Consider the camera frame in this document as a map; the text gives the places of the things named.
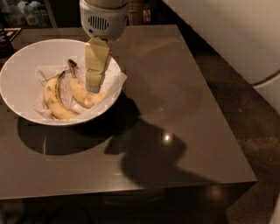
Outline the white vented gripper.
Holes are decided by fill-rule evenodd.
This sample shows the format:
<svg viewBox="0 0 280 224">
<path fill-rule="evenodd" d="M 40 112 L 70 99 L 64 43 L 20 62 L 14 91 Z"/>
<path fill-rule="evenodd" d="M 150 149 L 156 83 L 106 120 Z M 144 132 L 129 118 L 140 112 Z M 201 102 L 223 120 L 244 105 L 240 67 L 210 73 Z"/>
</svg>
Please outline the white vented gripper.
<svg viewBox="0 0 280 224">
<path fill-rule="evenodd" d="M 118 40 L 128 20 L 129 0 L 80 0 L 80 22 L 91 38 L 85 44 L 86 89 L 99 93 L 110 48 L 105 41 Z"/>
</svg>

